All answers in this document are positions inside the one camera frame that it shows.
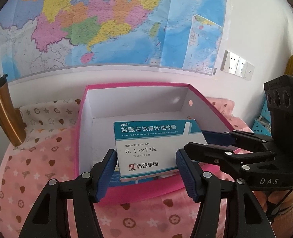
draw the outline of wall socket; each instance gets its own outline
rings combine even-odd
[[[252,79],[254,66],[238,55],[226,51],[221,70],[250,81]]]

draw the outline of white wall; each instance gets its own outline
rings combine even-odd
[[[90,67],[60,70],[62,74],[29,80],[10,86],[15,107],[67,98],[80,98],[86,84],[127,81],[190,83],[205,96],[235,101],[233,111],[248,124],[261,110],[264,82],[283,74],[293,53],[293,15],[285,0],[230,0],[231,24],[227,40],[220,45],[219,58],[225,50],[245,58],[255,66],[251,81],[219,72],[207,78],[200,75],[174,74],[144,70],[99,70]],[[0,164],[8,140],[0,128]]]

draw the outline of sleeve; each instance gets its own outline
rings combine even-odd
[[[290,238],[293,234],[293,205],[281,209],[272,224],[276,238]]]

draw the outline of pink box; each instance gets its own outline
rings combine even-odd
[[[233,130],[224,116],[193,86],[182,83],[89,85],[81,100],[76,137],[75,175],[90,171],[108,149],[116,149],[115,121],[195,119],[202,130]],[[219,167],[205,165],[206,171]],[[179,175],[109,187],[100,204],[142,201],[183,188]]]

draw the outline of black cable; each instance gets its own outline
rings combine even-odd
[[[277,209],[277,207],[279,207],[281,205],[281,203],[291,194],[292,191],[293,191],[293,188],[291,190],[289,190],[288,193],[275,205],[275,208],[273,209],[273,211],[275,211]]]

